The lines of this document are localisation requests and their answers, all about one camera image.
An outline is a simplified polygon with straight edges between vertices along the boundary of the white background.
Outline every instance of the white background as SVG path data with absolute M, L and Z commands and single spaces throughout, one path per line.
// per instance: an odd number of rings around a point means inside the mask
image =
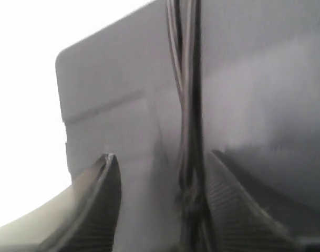
M 71 183 L 57 54 L 148 2 L 0 1 L 0 226 Z

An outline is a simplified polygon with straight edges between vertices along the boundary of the gray plastic panel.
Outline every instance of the gray plastic panel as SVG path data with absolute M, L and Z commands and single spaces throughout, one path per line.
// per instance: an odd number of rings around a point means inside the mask
M 205 0 L 202 14 L 206 151 L 320 210 L 320 152 L 297 152 L 320 135 L 320 0 Z M 65 49 L 56 72 L 71 173 L 103 152 L 119 160 L 116 251 L 174 243 L 180 107 L 164 1 Z

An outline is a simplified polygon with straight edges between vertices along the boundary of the gray surface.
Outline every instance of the gray surface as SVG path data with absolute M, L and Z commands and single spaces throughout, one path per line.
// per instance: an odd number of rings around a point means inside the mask
M 203 4 L 206 150 L 320 210 L 320 0 Z M 120 162 L 115 250 L 174 243 L 180 108 L 164 1 L 64 50 L 56 72 L 71 173 L 102 152 Z

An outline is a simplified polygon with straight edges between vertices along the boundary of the bright light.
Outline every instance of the bright light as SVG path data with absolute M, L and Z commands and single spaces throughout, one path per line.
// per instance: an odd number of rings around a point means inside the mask
M 0 1 L 0 226 L 71 183 L 57 54 L 148 2 Z

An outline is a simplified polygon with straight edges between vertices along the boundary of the ribbed surface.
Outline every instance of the ribbed surface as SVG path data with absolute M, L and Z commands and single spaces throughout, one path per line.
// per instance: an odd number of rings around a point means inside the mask
M 91 209 L 68 243 L 60 250 L 111 252 L 121 201 L 120 171 L 114 158 L 100 183 Z
M 225 166 L 220 162 L 208 165 L 207 197 L 219 250 L 296 251 L 281 235 L 283 231 L 277 231 L 278 224 L 253 202 L 248 202 L 243 194 Z

